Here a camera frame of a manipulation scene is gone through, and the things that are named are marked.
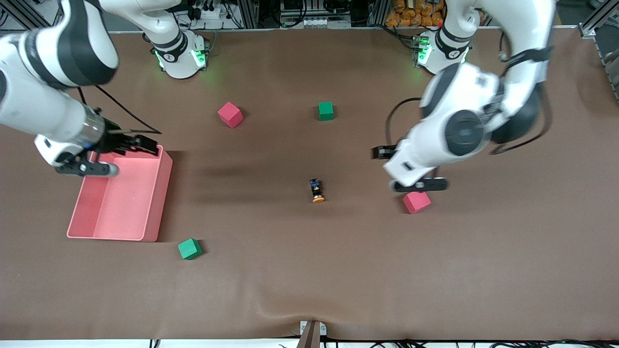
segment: pink plastic bin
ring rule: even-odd
[[[84,178],[67,237],[157,240],[172,171],[172,159],[157,147],[158,157],[143,152],[102,154],[99,161],[114,163],[119,173],[113,178]]]

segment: power strip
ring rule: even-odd
[[[303,20],[303,28],[308,29],[327,29],[329,21],[325,17],[308,18]]]
[[[202,15],[200,19],[219,19],[222,15],[222,9],[220,7],[216,7],[214,11],[205,11],[202,10]]]

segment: green cube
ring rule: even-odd
[[[185,260],[192,260],[202,254],[202,248],[197,240],[190,238],[178,245],[178,251]]]
[[[318,115],[321,121],[333,120],[333,104],[331,102],[318,103]]]

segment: green status light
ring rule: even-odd
[[[193,55],[194,60],[196,61],[196,64],[198,66],[204,65],[204,53],[203,52],[191,50],[191,54]]]
[[[161,56],[159,52],[155,51],[155,56],[157,56],[157,60],[159,60],[159,66],[163,69],[163,62],[161,61]]]
[[[428,62],[428,57],[432,52],[432,46],[428,44],[426,48],[424,48],[421,52],[419,52],[419,63],[426,64]]]

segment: foam block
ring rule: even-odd
[[[321,121],[333,120],[333,104],[331,102],[318,103],[318,116]]]
[[[202,254],[202,248],[197,240],[190,238],[178,245],[178,251],[185,260],[194,259]]]
[[[239,110],[234,104],[227,102],[223,108],[219,109],[217,112],[222,121],[228,125],[230,128],[234,128],[238,126],[239,123],[243,120],[243,114],[241,114],[241,110]]]
[[[404,197],[404,205],[411,214],[428,207],[430,203],[430,198],[425,192],[411,192]]]

